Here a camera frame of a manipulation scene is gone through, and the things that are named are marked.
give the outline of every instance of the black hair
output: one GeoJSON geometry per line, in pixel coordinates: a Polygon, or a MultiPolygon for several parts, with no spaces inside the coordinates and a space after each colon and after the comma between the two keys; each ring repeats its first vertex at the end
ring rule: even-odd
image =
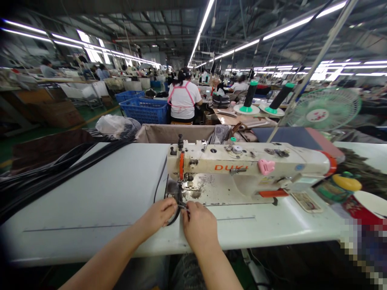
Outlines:
{"type": "Polygon", "coordinates": [[[182,68],[181,70],[179,70],[179,74],[177,75],[177,79],[173,79],[172,83],[174,86],[176,86],[177,84],[179,84],[179,86],[182,86],[183,81],[190,79],[191,76],[192,75],[191,75],[191,72],[189,71],[189,69],[182,68]]]}
{"type": "Polygon", "coordinates": [[[49,65],[51,62],[47,59],[47,58],[44,58],[43,60],[42,60],[42,64],[43,65],[49,65]]]}

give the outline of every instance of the label sticker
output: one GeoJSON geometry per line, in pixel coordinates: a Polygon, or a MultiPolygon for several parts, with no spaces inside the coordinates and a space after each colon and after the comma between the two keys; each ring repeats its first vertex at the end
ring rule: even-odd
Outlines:
{"type": "Polygon", "coordinates": [[[294,170],[295,171],[301,171],[305,168],[305,165],[304,164],[298,164],[295,166],[294,170]]]}

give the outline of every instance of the yellow lid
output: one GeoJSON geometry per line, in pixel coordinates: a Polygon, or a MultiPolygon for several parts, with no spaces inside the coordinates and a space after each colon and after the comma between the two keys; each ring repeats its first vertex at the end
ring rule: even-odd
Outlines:
{"type": "Polygon", "coordinates": [[[348,178],[335,174],[332,176],[333,181],[341,188],[348,191],[359,191],[362,189],[362,184],[354,178],[348,178]]]}

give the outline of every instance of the blue plastic crate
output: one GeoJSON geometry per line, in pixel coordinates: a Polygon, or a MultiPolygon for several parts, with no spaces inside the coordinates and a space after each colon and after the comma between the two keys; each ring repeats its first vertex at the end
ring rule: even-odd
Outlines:
{"type": "Polygon", "coordinates": [[[126,91],[116,94],[117,102],[121,103],[129,99],[139,98],[145,96],[144,91],[126,91]]]}
{"type": "Polygon", "coordinates": [[[127,117],[136,119],[140,124],[166,124],[168,104],[154,99],[129,99],[120,103],[127,117]]]}
{"type": "Polygon", "coordinates": [[[151,87],[161,87],[161,82],[160,81],[150,81],[150,86],[151,87]]]}

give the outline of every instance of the plastic bag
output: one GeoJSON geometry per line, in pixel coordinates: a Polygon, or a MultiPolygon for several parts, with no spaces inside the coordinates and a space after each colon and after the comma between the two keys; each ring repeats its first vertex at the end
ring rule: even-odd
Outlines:
{"type": "Polygon", "coordinates": [[[115,139],[131,139],[140,128],[135,119],[113,115],[102,116],[96,124],[99,132],[115,139]]]}

